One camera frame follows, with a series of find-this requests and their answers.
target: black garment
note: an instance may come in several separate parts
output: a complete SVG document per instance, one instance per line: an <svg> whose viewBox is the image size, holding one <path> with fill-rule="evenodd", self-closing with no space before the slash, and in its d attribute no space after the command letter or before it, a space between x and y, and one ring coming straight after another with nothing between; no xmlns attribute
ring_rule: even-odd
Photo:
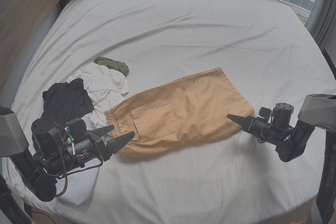
<svg viewBox="0 0 336 224"><path fill-rule="evenodd" d="M57 124L66 122L92 112L93 104L84 89L82 79L70 83L55 83L42 94L44 99L42 116L49 115Z"/></svg>

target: clothing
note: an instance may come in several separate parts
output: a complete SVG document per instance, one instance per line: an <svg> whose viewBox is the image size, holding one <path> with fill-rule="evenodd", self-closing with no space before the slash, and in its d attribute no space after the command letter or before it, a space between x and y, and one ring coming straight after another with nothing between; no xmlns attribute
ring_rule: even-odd
<svg viewBox="0 0 336 224"><path fill-rule="evenodd" d="M55 83L42 94L43 113L65 126L66 122L93 111L93 104L84 89L83 80L73 79L67 83Z"/></svg>
<svg viewBox="0 0 336 224"><path fill-rule="evenodd" d="M128 72L129 72L128 66L124 62L114 61L112 59L101 57L101 56L95 58L93 62L98 64L98 65L104 65L108 69L113 69L113 70L119 71L124 76L127 76Z"/></svg>
<svg viewBox="0 0 336 224"><path fill-rule="evenodd" d="M90 63L82 71L70 76L67 82L81 78L84 82L94 110L91 121L99 128L107 126L104 111L125 100L122 94L128 92L126 77L119 71L108 69L104 65Z"/></svg>
<svg viewBox="0 0 336 224"><path fill-rule="evenodd" d="M220 68L140 92L105 111L113 137L134 131L121 157L159 154L189 143L228 138L240 126L227 114L253 116L253 107Z"/></svg>
<svg viewBox="0 0 336 224"><path fill-rule="evenodd" d="M97 126L90 121L91 116L92 113L88 113L82 117L82 119L85 121L86 129L88 130L93 130L97 128ZM92 159L85 164L84 168L78 167L71 170L71 172L83 170L98 164L100 164L100 161L98 159ZM91 199L98 171L99 167L68 176L68 188L66 189L66 192L57 199L69 202L74 205L87 204ZM64 184L65 178L58 180L56 184L57 193L60 193L62 191Z"/></svg>

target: mattress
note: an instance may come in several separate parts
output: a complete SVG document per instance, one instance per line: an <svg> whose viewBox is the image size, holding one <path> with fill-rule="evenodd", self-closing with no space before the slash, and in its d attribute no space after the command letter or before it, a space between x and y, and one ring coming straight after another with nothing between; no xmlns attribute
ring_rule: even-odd
<svg viewBox="0 0 336 224"><path fill-rule="evenodd" d="M336 82L299 18L264 0L71 0L36 51L12 109L30 143L42 92L96 56L125 62L127 98L221 67L259 111L334 94ZM283 163L271 144L242 130L140 159L113 156L99 169L88 204L39 201L6 158L4 177L25 202L74 223L258 223L288 213L318 191L325 135L316 129L302 156Z"/></svg>

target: tan shorts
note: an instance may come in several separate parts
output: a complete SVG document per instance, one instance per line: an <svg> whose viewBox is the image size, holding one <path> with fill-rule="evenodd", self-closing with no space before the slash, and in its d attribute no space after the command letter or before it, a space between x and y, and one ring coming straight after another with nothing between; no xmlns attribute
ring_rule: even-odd
<svg viewBox="0 0 336 224"><path fill-rule="evenodd" d="M132 158L228 138L240 126L227 114L253 116L254 109L220 68L140 92L105 111L114 137L135 132L119 151Z"/></svg>

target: wooden headboard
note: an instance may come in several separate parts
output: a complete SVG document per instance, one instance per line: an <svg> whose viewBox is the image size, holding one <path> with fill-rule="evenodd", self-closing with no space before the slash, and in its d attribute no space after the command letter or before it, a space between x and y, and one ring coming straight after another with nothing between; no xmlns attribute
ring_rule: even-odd
<svg viewBox="0 0 336 224"><path fill-rule="evenodd" d="M20 50L60 0L0 0L0 93Z"/></svg>

